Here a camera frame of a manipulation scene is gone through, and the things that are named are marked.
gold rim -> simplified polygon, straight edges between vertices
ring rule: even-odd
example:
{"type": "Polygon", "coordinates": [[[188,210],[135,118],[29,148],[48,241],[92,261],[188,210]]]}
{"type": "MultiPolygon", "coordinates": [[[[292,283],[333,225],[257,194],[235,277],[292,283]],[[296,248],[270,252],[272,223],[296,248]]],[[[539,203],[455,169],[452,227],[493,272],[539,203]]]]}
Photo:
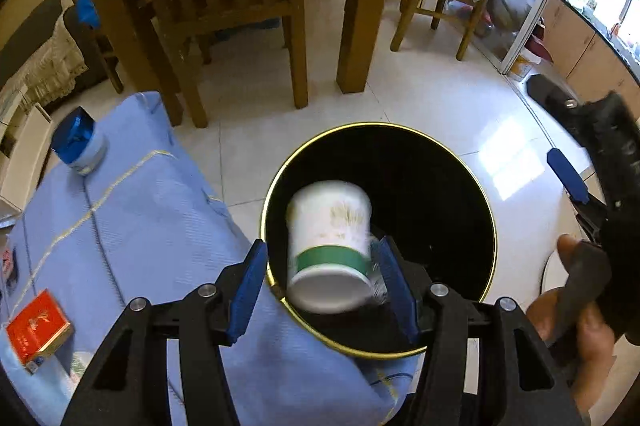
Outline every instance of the gold rim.
{"type": "MultiPolygon", "coordinates": [[[[478,185],[478,188],[480,189],[480,192],[484,197],[484,202],[486,203],[486,207],[489,210],[489,215],[491,216],[491,225],[494,231],[494,262],[491,266],[491,274],[489,275],[489,280],[487,281],[486,287],[484,288],[484,292],[482,293],[482,296],[480,298],[480,301],[483,301],[489,292],[492,281],[494,281],[495,265],[498,260],[498,234],[495,229],[494,213],[491,210],[489,199],[487,198],[486,193],[484,192],[484,189],[482,189],[482,185],[478,181],[478,178],[476,177],[476,175],[462,161],[462,159],[460,159],[458,156],[455,155],[455,153],[453,153],[453,151],[451,151],[449,148],[444,146],[441,142],[437,141],[436,139],[433,139],[430,135],[422,133],[419,130],[411,129],[409,127],[396,125],[395,123],[383,123],[382,121],[363,121],[360,123],[349,123],[348,125],[342,125],[340,127],[335,127],[335,129],[325,130],[324,132],[319,133],[318,135],[316,135],[316,137],[312,137],[310,140],[304,143],[304,145],[300,146],[296,151],[294,151],[289,156],[287,161],[285,161],[284,164],[282,164],[282,166],[276,173],[275,177],[271,181],[271,185],[269,186],[269,190],[267,191],[267,196],[265,197],[264,204],[262,206],[262,215],[260,216],[260,238],[266,243],[267,241],[266,220],[267,220],[267,208],[269,207],[269,201],[271,200],[271,195],[273,194],[273,191],[275,190],[275,187],[278,184],[280,177],[282,176],[284,171],[287,169],[287,166],[289,166],[291,161],[293,161],[296,158],[296,156],[298,156],[298,154],[302,152],[307,146],[312,145],[318,139],[321,139],[324,136],[329,135],[330,133],[338,132],[340,130],[345,130],[345,129],[351,129],[353,127],[370,127],[370,126],[392,127],[395,129],[406,130],[407,132],[413,132],[417,135],[420,135],[421,137],[424,137],[430,140],[432,143],[435,143],[436,145],[441,146],[443,149],[447,150],[453,157],[455,157],[456,160],[466,169],[466,171],[471,176],[471,178],[474,181],[476,181],[476,184],[478,185]]],[[[304,329],[308,330],[308,332],[311,332],[322,343],[324,343],[325,345],[329,346],[334,350],[337,350],[338,352],[341,352],[342,354],[346,354],[348,356],[355,356],[357,358],[365,358],[365,359],[400,359],[400,358],[407,358],[408,356],[415,356],[416,354],[420,354],[421,352],[424,352],[427,349],[426,346],[421,346],[420,348],[414,348],[414,350],[408,350],[406,352],[380,353],[380,352],[366,352],[364,350],[357,350],[356,348],[351,348],[349,346],[341,345],[340,343],[335,342],[331,338],[328,338],[324,334],[320,333],[318,330],[314,329],[302,318],[302,316],[300,316],[296,312],[296,310],[287,301],[287,298],[283,295],[284,292],[278,287],[278,284],[276,283],[276,279],[273,277],[273,273],[271,272],[271,265],[269,264],[268,260],[267,260],[266,276],[267,276],[267,281],[269,283],[269,288],[271,289],[271,292],[273,292],[274,296],[280,300],[280,303],[284,305],[284,308],[286,308],[289,314],[291,314],[292,318],[295,321],[297,321],[304,329]]]]}

green stripe on cup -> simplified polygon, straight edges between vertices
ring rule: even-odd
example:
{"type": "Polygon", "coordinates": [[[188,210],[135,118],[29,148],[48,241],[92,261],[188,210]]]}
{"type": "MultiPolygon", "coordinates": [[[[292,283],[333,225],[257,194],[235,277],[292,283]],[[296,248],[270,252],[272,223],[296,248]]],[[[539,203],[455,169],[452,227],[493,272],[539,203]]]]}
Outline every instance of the green stripe on cup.
{"type": "Polygon", "coordinates": [[[345,265],[367,276],[370,261],[355,249],[350,249],[349,247],[316,246],[303,251],[296,257],[296,273],[307,267],[323,263],[345,265]]]}

jar with blue lid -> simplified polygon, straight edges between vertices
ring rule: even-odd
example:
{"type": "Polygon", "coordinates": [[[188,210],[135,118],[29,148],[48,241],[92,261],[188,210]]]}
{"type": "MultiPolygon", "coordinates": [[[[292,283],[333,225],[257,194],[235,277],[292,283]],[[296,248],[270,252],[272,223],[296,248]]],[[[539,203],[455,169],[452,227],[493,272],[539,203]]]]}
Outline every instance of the jar with blue lid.
{"type": "Polygon", "coordinates": [[[51,149],[78,174],[88,175],[104,157],[107,140],[94,119],[82,107],[76,107],[53,132],[51,149]]]}

trash can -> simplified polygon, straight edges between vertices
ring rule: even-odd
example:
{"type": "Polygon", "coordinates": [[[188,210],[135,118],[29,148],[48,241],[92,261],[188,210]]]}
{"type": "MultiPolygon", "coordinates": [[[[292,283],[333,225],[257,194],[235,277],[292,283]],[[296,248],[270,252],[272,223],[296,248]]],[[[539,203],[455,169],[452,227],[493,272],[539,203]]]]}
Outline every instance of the trash can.
{"type": "Polygon", "coordinates": [[[287,206],[311,183],[342,180],[371,200],[371,230],[391,235],[405,259],[421,263],[441,281],[480,301],[496,262],[494,217],[471,170],[432,137],[391,123],[352,123],[300,146],[269,187],[260,237],[269,250],[272,292],[298,323],[327,346],[369,359],[395,359],[422,351],[407,342],[388,303],[339,315],[296,309],[286,298],[287,206]]]}

blue gripper pad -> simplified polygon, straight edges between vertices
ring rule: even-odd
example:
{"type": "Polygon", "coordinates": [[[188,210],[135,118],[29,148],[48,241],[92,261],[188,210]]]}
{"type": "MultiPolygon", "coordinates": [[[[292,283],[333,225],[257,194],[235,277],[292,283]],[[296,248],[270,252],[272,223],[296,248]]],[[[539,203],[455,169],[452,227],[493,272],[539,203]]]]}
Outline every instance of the blue gripper pad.
{"type": "Polygon", "coordinates": [[[229,327],[226,333],[232,343],[246,332],[255,302],[262,287],[264,273],[267,270],[267,244],[255,241],[249,250],[245,262],[248,265],[236,295],[229,303],[229,327]]]}
{"type": "Polygon", "coordinates": [[[400,330],[415,345],[419,336],[417,303],[386,237],[378,245],[378,263],[400,330]]]}
{"type": "Polygon", "coordinates": [[[575,201],[586,204],[589,202],[589,190],[582,180],[582,177],[575,171],[575,168],[557,148],[552,148],[546,154],[546,164],[548,164],[558,176],[569,195],[575,201]]]}

